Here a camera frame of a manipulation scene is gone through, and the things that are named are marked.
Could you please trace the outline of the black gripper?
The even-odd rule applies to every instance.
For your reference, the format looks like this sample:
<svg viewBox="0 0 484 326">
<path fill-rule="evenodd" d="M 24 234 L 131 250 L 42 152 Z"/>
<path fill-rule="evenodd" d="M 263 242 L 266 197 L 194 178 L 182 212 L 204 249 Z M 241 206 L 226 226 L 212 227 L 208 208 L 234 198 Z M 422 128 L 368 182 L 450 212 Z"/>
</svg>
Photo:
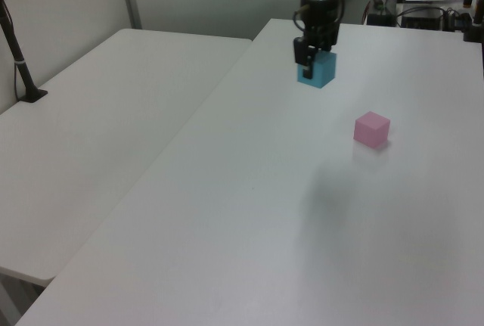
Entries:
<svg viewBox="0 0 484 326">
<path fill-rule="evenodd" d="M 307 9 L 300 13 L 304 24 L 303 36 L 293 40 L 295 62 L 302 69 L 302 77 L 313 78 L 317 48 L 331 52 L 337 43 L 340 27 L 340 0 L 300 0 Z"/>
</svg>

